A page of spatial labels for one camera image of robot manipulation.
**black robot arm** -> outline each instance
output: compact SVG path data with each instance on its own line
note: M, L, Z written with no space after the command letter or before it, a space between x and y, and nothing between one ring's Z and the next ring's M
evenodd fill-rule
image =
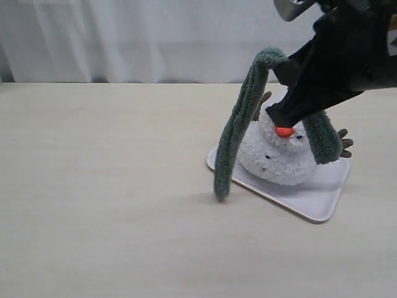
M397 86L397 0L277 2L285 20L303 12L299 2L306 9L317 2L324 14L313 25L313 39L274 69L288 86L283 100L266 109L276 126L293 127L366 90ZM283 11L281 2L295 6Z

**snowman plush toy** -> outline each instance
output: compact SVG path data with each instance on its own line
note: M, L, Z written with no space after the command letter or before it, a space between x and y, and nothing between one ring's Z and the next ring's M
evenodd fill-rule
M265 111L277 100L269 100L270 97L271 93L262 97L262 104L240 144L237 161L252 175L272 183L284 186L304 183L317 167L304 126L299 122L293 128L275 127ZM338 134L343 138L347 131ZM347 141L345 148L352 145L352 140Z

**table surface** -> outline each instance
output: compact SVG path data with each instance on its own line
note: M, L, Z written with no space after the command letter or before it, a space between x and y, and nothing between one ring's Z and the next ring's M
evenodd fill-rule
M313 225L236 185L215 202L239 87L0 85L1 297L395 298L397 91L328 111L352 171Z

